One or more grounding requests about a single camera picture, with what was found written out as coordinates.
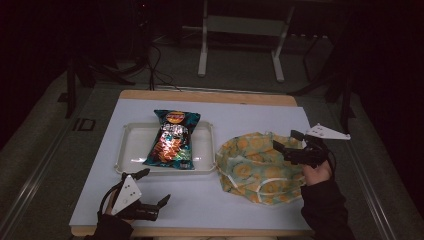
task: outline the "snack bag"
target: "snack bag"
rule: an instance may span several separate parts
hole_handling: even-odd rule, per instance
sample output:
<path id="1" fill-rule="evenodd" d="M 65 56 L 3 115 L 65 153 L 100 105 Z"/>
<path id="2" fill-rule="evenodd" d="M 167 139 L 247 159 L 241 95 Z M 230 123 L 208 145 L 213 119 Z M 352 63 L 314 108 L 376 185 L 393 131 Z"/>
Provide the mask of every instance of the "snack bag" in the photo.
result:
<path id="1" fill-rule="evenodd" d="M 200 114 L 175 110 L 155 110 L 160 128 L 152 150 L 143 164 L 193 170 L 191 134 Z"/>

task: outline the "robotic arm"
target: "robotic arm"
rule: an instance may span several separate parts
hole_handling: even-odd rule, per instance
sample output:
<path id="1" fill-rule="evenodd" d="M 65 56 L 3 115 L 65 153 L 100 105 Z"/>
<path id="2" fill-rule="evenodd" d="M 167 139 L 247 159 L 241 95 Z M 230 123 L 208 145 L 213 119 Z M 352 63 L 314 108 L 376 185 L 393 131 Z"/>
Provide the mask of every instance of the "robotic arm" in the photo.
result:
<path id="1" fill-rule="evenodd" d="M 97 212 L 98 220 L 102 216 L 103 206 L 107 197 L 116 190 L 112 200 L 112 215 L 118 216 L 121 219 L 156 221 L 159 210 L 168 203 L 171 195 L 168 194 L 156 205 L 141 203 L 139 199 L 142 194 L 135 180 L 148 175 L 149 172 L 150 169 L 147 168 L 133 174 L 122 173 L 121 182 L 113 186 L 103 197 L 99 211 Z"/>
<path id="2" fill-rule="evenodd" d="M 349 134 L 339 133 L 320 124 L 306 131 L 306 134 L 292 130 L 290 136 L 299 141 L 304 141 L 306 146 L 303 149 L 286 148 L 284 144 L 273 141 L 273 148 L 284 155 L 284 160 L 295 165 L 306 164 L 313 168 L 326 160 L 330 160 L 329 154 L 331 151 L 324 144 L 323 139 L 350 140 Z M 335 161 L 330 165 L 335 168 Z"/>

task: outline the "white tabletop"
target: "white tabletop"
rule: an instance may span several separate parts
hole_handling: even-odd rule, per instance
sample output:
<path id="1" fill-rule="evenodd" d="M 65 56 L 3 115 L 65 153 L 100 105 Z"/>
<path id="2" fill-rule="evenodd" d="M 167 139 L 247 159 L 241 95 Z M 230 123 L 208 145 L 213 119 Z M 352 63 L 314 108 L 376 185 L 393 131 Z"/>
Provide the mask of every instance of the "white tabletop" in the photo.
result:
<path id="1" fill-rule="evenodd" d="M 123 126 L 133 122 L 157 122 L 155 109 L 200 113 L 202 121 L 213 125 L 216 150 L 227 140 L 246 133 L 272 131 L 288 136 L 290 130 L 305 132 L 310 128 L 301 107 L 119 99 L 69 223 L 74 235 L 78 235 L 79 228 L 95 227 L 101 199 L 120 181 L 114 165 L 121 148 Z M 227 229 L 238 231 L 235 235 L 241 234 L 239 230 L 310 232 L 300 213 L 302 199 L 274 206 L 254 204 L 224 192 L 216 171 L 206 175 L 149 175 L 137 184 L 143 203 L 156 204 L 167 194 L 171 194 L 171 198 L 155 222 L 136 221 L 133 224 L 136 229 Z M 149 234 L 165 235 L 164 232 Z"/>

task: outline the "floral fabric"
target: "floral fabric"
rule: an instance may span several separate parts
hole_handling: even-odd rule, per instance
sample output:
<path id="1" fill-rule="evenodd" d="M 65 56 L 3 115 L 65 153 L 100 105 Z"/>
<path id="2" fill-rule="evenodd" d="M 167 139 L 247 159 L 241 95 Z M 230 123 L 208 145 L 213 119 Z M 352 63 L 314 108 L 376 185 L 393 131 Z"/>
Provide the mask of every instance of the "floral fabric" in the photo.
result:
<path id="1" fill-rule="evenodd" d="M 225 192 L 267 205 L 301 197 L 300 186 L 305 184 L 302 168 L 284 161 L 283 154 L 273 149 L 273 140 L 287 148 L 302 147 L 298 140 L 272 132 L 249 133 L 221 146 L 215 159 Z"/>

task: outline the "table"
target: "table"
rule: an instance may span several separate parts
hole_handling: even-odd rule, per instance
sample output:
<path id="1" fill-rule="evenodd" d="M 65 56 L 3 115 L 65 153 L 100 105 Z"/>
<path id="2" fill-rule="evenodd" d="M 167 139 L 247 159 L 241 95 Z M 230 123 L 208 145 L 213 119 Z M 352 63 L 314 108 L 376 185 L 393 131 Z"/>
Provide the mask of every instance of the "table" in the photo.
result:
<path id="1" fill-rule="evenodd" d="M 199 112 L 214 126 L 214 146 L 258 131 L 289 135 L 310 128 L 305 111 L 291 96 L 124 90 L 117 102 L 69 225 L 72 234 L 92 234 L 95 211 L 104 194 L 120 180 L 114 165 L 123 126 L 130 122 L 156 122 L 154 109 Z M 266 206 L 222 191 L 218 174 L 154 176 L 137 182 L 141 201 L 156 204 L 171 199 L 156 222 L 136 221 L 134 236 L 288 236 L 311 235 L 300 214 L 303 200 Z"/>
<path id="2" fill-rule="evenodd" d="M 258 18 L 245 18 L 233 16 L 221 16 L 219 14 L 208 13 L 208 0 L 203 0 L 203 24 L 202 24 L 202 47 L 200 52 L 200 60 L 198 67 L 198 76 L 204 77 L 206 75 L 206 66 L 208 58 L 208 32 L 225 32 L 236 34 L 254 34 L 264 36 L 278 37 L 277 46 L 271 51 L 271 59 L 274 67 L 275 77 L 277 82 L 284 82 L 284 74 L 280 62 L 280 54 L 283 48 L 284 41 L 288 35 L 289 28 L 291 27 L 292 19 L 295 9 L 299 7 L 308 7 L 313 11 L 318 9 L 337 9 L 337 11 L 356 11 L 369 7 L 369 3 L 362 0 L 283 0 L 277 1 L 284 3 L 281 9 L 281 14 L 284 20 L 271 20 L 271 19 L 258 19 Z M 329 34 L 328 31 L 323 29 L 315 29 L 318 23 L 311 22 L 313 19 L 304 19 L 303 32 L 295 31 L 297 35 L 306 34 L 307 36 L 322 36 Z M 320 24 L 325 24 L 322 20 L 318 21 Z"/>

